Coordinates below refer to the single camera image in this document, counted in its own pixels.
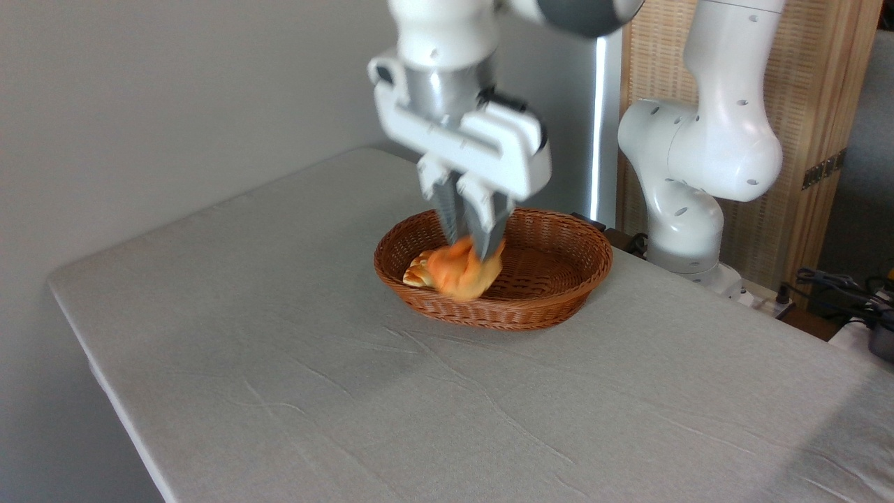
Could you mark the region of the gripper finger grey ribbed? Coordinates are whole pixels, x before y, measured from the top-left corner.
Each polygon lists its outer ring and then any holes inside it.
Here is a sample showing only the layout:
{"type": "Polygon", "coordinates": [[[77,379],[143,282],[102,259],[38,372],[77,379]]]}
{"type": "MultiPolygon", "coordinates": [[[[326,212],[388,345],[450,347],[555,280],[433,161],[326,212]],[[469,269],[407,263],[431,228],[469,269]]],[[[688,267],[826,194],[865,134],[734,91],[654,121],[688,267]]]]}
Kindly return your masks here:
{"type": "Polygon", "coordinates": [[[467,235],[465,201],[457,190],[460,173],[433,156],[422,156],[416,164],[423,198],[433,205],[449,245],[467,235]]]}
{"type": "Polygon", "coordinates": [[[506,194],[492,190],[482,179],[473,175],[460,176],[457,192],[464,200],[467,229],[474,242],[478,258],[497,254],[508,219],[515,203],[506,194]]]}

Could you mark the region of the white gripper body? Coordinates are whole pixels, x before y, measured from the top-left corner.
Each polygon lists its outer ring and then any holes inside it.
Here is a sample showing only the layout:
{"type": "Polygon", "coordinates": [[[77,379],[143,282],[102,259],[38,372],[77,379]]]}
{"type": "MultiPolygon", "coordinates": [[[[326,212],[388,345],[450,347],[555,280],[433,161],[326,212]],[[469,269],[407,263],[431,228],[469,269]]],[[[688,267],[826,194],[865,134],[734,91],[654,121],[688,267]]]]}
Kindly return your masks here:
{"type": "Polygon", "coordinates": [[[384,133],[420,155],[431,155],[461,174],[470,173],[494,191],[523,201],[545,188],[552,157],[539,118],[494,100],[466,112],[456,127],[409,108],[408,73],[394,51],[367,65],[384,133]]]}

